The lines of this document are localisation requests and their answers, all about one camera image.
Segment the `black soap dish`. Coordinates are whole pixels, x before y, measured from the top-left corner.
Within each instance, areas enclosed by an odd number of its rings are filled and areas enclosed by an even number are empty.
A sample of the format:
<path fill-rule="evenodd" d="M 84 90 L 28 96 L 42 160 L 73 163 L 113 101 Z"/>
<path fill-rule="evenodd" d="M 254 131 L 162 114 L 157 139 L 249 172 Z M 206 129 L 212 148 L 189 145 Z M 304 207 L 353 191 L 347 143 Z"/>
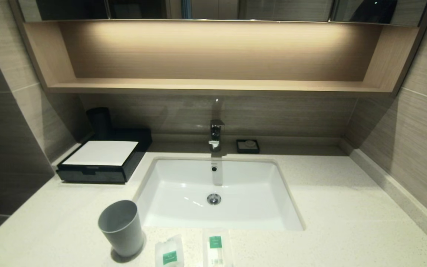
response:
<path fill-rule="evenodd" d="M 245 146 L 244 142 L 246 140 L 252 140 L 252 139 L 237 139 L 236 145 L 237 145 L 237 152 L 239 154 L 259 154 L 260 153 L 260 147 L 259 144 L 256 141 L 256 147 L 247 147 Z"/>

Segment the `white ceramic sink basin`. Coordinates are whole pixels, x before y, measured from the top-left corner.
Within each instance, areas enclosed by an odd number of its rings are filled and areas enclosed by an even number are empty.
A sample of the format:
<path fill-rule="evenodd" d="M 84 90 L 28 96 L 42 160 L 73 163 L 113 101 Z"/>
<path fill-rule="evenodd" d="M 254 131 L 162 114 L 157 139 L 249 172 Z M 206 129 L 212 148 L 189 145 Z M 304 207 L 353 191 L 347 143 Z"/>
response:
<path fill-rule="evenodd" d="M 207 203 L 211 193 L 220 204 Z M 135 203 L 146 227 L 305 230 L 275 162 L 158 158 Z"/>

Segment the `wooden wall shelf niche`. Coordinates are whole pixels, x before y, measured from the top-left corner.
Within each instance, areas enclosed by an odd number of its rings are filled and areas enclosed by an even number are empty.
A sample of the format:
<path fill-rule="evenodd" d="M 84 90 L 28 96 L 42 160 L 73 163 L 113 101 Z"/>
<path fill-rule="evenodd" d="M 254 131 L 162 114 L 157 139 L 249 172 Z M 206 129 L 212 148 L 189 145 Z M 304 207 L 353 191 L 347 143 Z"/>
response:
<path fill-rule="evenodd" d="M 420 27 L 17 20 L 49 93 L 396 96 Z"/>

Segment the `mirror cabinet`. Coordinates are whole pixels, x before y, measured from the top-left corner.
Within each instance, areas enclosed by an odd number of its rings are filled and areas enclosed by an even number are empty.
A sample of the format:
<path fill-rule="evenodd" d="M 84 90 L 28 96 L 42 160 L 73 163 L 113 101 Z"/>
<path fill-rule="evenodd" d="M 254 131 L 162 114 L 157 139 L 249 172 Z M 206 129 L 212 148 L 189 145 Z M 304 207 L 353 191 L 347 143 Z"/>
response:
<path fill-rule="evenodd" d="M 16 0 L 25 22 L 256 20 L 416 27 L 427 0 Z"/>

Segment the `white sachet green label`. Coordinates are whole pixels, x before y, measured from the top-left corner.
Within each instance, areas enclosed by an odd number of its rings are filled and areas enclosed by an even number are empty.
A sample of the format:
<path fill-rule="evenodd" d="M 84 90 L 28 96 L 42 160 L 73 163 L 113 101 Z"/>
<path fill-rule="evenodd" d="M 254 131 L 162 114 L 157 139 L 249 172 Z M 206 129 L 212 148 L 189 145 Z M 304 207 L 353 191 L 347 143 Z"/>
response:
<path fill-rule="evenodd" d="M 229 230 L 203 229 L 203 267 L 234 267 Z"/>
<path fill-rule="evenodd" d="M 175 235 L 155 245 L 156 267 L 184 267 L 182 236 Z"/>

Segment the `black drawer box white top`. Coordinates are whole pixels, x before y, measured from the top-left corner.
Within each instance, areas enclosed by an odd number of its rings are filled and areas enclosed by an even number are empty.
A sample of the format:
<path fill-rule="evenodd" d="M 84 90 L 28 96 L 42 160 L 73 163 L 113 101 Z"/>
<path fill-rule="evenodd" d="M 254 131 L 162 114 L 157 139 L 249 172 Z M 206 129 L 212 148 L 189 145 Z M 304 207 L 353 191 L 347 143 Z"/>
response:
<path fill-rule="evenodd" d="M 152 144 L 149 129 L 113 129 L 106 140 L 91 136 L 56 166 L 58 169 L 87 167 L 121 168 L 127 182 Z"/>

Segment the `chrome faucet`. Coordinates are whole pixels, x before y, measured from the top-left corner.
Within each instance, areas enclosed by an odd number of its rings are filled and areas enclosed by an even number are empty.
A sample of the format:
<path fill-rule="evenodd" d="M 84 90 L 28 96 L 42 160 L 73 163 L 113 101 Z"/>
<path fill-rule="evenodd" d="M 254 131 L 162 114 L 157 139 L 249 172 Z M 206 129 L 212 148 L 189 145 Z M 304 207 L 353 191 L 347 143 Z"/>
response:
<path fill-rule="evenodd" d="M 221 150 L 221 129 L 225 123 L 220 119 L 210 120 L 210 135 L 208 144 L 211 152 L 220 152 Z"/>

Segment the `grey plastic cup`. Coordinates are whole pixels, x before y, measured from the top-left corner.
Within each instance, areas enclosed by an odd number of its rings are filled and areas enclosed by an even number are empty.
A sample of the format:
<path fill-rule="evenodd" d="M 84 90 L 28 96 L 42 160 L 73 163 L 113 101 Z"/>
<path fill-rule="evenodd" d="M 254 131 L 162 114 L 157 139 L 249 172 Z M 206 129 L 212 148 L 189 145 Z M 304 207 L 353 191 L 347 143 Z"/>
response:
<path fill-rule="evenodd" d="M 144 245 L 140 213 L 132 200 L 117 201 L 106 207 L 98 218 L 98 227 L 121 257 L 132 257 Z"/>

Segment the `black cup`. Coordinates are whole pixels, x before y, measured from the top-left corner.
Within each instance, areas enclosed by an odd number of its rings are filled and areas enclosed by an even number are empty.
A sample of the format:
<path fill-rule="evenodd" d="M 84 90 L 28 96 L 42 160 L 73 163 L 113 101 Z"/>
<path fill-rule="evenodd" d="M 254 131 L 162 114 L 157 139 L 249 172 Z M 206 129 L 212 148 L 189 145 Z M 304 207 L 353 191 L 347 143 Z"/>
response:
<path fill-rule="evenodd" d="M 93 129 L 93 140 L 106 140 L 112 133 L 110 111 L 106 107 L 88 109 L 86 112 Z"/>

